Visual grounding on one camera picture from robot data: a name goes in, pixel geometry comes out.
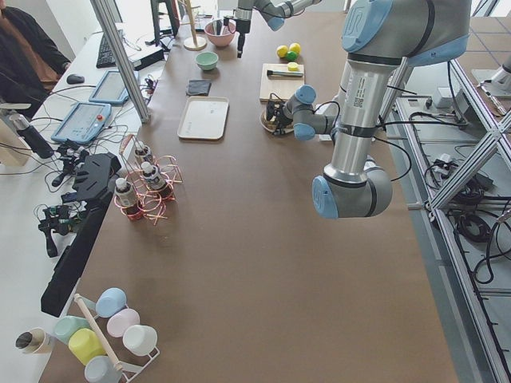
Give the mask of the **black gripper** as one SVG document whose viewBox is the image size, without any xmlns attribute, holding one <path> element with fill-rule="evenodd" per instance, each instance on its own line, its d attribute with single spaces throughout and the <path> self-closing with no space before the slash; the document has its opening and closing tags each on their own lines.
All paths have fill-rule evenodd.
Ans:
<svg viewBox="0 0 511 383">
<path fill-rule="evenodd" d="M 285 104 L 277 102 L 275 104 L 275 134 L 288 134 L 292 132 L 292 119 L 285 114 Z"/>
<path fill-rule="evenodd" d="M 241 58 L 244 51 L 245 35 L 250 32 L 251 20 L 236 18 L 236 31 L 239 33 L 236 54 L 238 58 Z"/>
</svg>

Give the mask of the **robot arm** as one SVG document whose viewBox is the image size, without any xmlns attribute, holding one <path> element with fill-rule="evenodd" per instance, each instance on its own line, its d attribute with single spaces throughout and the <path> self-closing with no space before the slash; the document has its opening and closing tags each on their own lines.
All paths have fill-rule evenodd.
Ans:
<svg viewBox="0 0 511 383">
<path fill-rule="evenodd" d="M 236 32 L 239 34 L 236 49 L 237 57 L 241 58 L 243 55 L 245 38 L 251 30 L 253 10 L 258 11 L 270 29 L 276 31 L 283 26 L 287 18 L 294 17 L 307 7 L 320 2 L 321 0 L 295 0 L 274 4 L 271 0 L 239 0 L 233 17 Z"/>
<path fill-rule="evenodd" d="M 328 134 L 331 162 L 312 181 L 315 210 L 324 218 L 371 217 L 392 199 L 389 176 L 369 156 L 391 73 L 461 56 L 469 38 L 469 1 L 358 1 L 349 10 L 342 46 L 347 52 L 339 116 L 315 113 L 315 90 L 299 87 L 287 101 L 295 137 Z"/>
</svg>

